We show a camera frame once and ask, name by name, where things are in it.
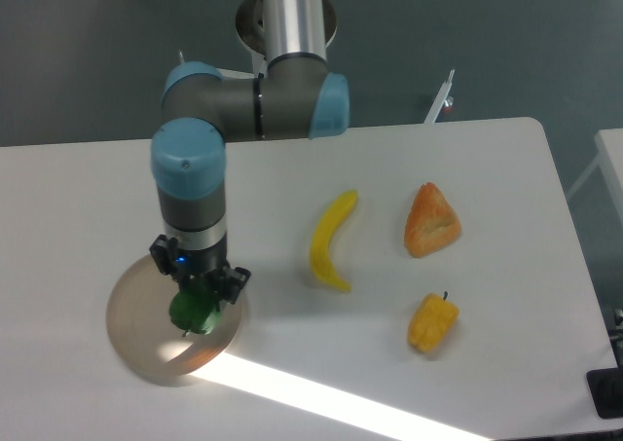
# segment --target white table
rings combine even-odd
[[[127,370],[104,324],[115,282],[162,231],[149,141],[0,149],[2,439],[481,439],[623,426],[598,418],[585,382],[615,362],[538,122],[351,129],[232,144],[228,157],[230,259],[253,273],[249,313],[200,374],[221,384],[172,388]],[[418,260],[402,229],[426,181],[463,234]],[[333,251],[352,283],[341,295],[317,286],[307,248],[350,188],[359,205]],[[406,328],[421,298],[444,290],[461,315],[423,356]]]

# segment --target metal rod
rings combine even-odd
[[[264,0],[266,61],[288,54],[326,59],[322,0]]]
[[[575,193],[579,191],[579,189],[586,183],[586,180],[593,174],[595,169],[600,166],[600,156],[599,154],[593,158],[593,160],[584,168],[584,171],[580,173],[580,176],[577,177],[577,180],[573,182],[571,187],[565,193],[565,198],[567,202],[571,201],[571,198],[575,196]]]

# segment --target gray wall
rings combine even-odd
[[[0,0],[0,145],[147,138],[176,52],[250,70],[241,0]],[[623,127],[623,0],[331,0],[354,126],[532,116],[564,188]],[[623,228],[596,174],[570,205],[603,303],[623,307]]]

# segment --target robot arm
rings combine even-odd
[[[234,303],[250,277],[227,261],[225,142],[314,138],[348,127],[348,84],[328,72],[321,0],[263,0],[263,6],[268,76],[224,80],[204,63],[177,66],[165,85],[164,123],[152,140],[165,235],[150,252],[180,294],[192,292],[205,303],[206,319],[220,312],[222,301]],[[185,331],[209,332],[212,325],[177,315],[178,298],[172,321]]]

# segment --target blue joint cap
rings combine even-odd
[[[329,73],[318,95],[311,116],[310,139],[338,136],[350,123],[348,81],[342,74]]]
[[[152,138],[152,174],[158,187],[179,200],[197,200],[225,179],[225,141],[197,118],[165,123]]]
[[[221,72],[211,64],[201,63],[200,61],[188,61],[175,66],[166,77],[165,90],[162,100],[165,99],[166,92],[178,81],[194,74],[209,74],[223,80]]]

